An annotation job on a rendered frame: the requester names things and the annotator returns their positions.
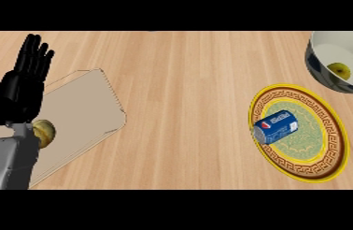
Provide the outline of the yellow-brown round fruit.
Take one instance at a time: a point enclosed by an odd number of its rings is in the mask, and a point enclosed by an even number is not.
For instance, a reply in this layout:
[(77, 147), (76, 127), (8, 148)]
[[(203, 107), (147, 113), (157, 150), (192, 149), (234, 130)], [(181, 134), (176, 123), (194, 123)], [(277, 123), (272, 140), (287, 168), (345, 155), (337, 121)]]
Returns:
[(40, 139), (40, 148), (45, 149), (55, 139), (56, 130), (49, 120), (37, 120), (33, 123), (33, 132)]

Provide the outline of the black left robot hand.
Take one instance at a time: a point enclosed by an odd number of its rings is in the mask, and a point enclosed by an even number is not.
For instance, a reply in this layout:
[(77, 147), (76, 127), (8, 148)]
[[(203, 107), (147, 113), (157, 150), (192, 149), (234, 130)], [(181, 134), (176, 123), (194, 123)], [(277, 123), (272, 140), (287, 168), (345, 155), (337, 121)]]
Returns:
[(54, 50), (42, 36), (28, 34), (14, 70), (0, 80), (0, 125), (31, 122), (37, 117)]

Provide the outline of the yellow brown patterned plate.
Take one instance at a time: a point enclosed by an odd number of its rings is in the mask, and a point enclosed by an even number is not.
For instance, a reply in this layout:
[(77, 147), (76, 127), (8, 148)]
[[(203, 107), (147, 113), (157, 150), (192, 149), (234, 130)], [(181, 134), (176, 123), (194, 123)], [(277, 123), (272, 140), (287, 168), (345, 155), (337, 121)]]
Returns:
[(299, 130), (272, 144), (254, 140), (260, 153), (280, 172), (296, 180), (327, 182), (342, 174), (350, 153), (340, 116), (311, 90), (294, 84), (274, 84), (251, 101), (250, 129), (281, 110), (294, 114)]

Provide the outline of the yellow-green pear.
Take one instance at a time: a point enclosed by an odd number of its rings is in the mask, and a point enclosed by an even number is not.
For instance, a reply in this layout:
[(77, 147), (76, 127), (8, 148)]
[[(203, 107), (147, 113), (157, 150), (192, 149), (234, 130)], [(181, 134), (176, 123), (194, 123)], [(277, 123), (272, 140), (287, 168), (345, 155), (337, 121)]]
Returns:
[(343, 79), (349, 80), (352, 76), (350, 68), (343, 63), (333, 63), (328, 66), (330, 71), (336, 74), (336, 76)]

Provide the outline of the white dark-rimmed bowl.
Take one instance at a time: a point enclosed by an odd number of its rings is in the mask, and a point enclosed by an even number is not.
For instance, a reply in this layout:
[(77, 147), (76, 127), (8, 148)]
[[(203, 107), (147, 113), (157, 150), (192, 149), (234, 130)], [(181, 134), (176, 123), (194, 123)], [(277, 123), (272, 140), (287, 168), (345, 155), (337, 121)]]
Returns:
[[(353, 93), (353, 31), (313, 31), (305, 53), (305, 63), (315, 80), (340, 93)], [(352, 76), (340, 79), (328, 65), (343, 63)]]

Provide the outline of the beige cutting board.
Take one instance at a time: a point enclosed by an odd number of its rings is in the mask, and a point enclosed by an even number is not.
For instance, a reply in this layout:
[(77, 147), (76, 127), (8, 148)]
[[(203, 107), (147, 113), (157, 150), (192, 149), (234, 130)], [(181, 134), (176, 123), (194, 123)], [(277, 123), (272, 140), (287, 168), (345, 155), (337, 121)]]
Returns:
[[(36, 119), (52, 122), (56, 135), (45, 149), (39, 146), (30, 187), (126, 124), (126, 112), (101, 69), (74, 71), (46, 86), (46, 91)], [(14, 130), (0, 125), (0, 137), (12, 136)]]

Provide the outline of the blue soda can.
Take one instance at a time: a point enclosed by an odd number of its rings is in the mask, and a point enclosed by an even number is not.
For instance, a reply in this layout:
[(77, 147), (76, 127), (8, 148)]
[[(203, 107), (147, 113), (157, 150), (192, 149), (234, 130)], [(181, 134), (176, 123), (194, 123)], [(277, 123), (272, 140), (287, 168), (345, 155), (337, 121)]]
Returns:
[(253, 134), (260, 144), (272, 144), (299, 130), (299, 121), (288, 110), (281, 110), (254, 124)]

